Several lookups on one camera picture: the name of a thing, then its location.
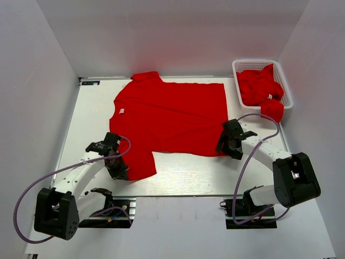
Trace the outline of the red t shirt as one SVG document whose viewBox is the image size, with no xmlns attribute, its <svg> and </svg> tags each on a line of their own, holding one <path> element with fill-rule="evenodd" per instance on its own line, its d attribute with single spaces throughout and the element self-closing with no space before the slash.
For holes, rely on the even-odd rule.
<svg viewBox="0 0 345 259">
<path fill-rule="evenodd" d="M 119 151 L 127 180 L 156 174 L 154 152 L 218 156 L 216 146 L 228 120 L 220 83 L 166 83 L 157 72 L 139 73 L 115 97 L 111 132 L 130 142 Z"/>
</svg>

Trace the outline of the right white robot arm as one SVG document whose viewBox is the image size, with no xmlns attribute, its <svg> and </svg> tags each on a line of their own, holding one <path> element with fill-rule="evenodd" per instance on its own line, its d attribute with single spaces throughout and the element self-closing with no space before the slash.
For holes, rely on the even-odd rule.
<svg viewBox="0 0 345 259">
<path fill-rule="evenodd" d="M 264 205 L 280 204 L 285 208 L 299 205 L 321 195 L 321 188 L 307 154 L 282 151 L 257 133 L 245 132 L 239 121 L 223 123 L 216 151 L 241 160 L 243 155 L 254 158 L 273 173 L 273 184 L 247 190 L 243 197 L 244 210 L 256 215 Z"/>
</svg>

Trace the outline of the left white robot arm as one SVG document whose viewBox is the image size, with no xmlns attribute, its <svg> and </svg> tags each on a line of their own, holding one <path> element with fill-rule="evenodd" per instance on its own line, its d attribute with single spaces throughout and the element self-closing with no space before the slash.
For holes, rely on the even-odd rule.
<svg viewBox="0 0 345 259">
<path fill-rule="evenodd" d="M 34 230 L 70 240 L 79 223 L 93 215 L 109 215 L 114 209 L 112 192 L 103 187 L 87 189 L 97 173 L 106 169 L 113 180 L 127 179 L 125 152 L 119 147 L 124 136 L 106 133 L 103 140 L 90 143 L 70 172 L 52 188 L 37 195 Z"/>
</svg>

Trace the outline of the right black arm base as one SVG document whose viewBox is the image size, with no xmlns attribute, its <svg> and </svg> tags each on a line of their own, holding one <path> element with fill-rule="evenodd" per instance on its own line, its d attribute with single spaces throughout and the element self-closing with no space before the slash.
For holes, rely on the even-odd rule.
<svg viewBox="0 0 345 259">
<path fill-rule="evenodd" d="M 254 190 L 251 188 L 244 192 L 243 195 L 239 195 L 235 202 L 235 216 L 237 221 L 244 221 L 247 218 L 260 214 L 251 219 L 250 221 L 243 224 L 236 224 L 233 221 L 232 204 L 233 198 L 225 198 L 219 203 L 219 206 L 224 209 L 225 212 L 225 223 L 228 230 L 235 229 L 276 229 L 277 223 L 275 222 L 275 211 L 273 207 L 269 205 L 256 206 L 254 205 L 250 191 Z"/>
</svg>

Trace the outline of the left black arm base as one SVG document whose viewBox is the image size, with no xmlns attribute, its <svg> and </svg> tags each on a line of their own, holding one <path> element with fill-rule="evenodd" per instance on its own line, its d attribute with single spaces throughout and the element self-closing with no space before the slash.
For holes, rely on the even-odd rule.
<svg viewBox="0 0 345 259">
<path fill-rule="evenodd" d="M 129 229 L 135 217 L 136 198 L 114 197 L 107 208 L 114 206 L 115 209 L 83 220 L 79 228 Z"/>
</svg>

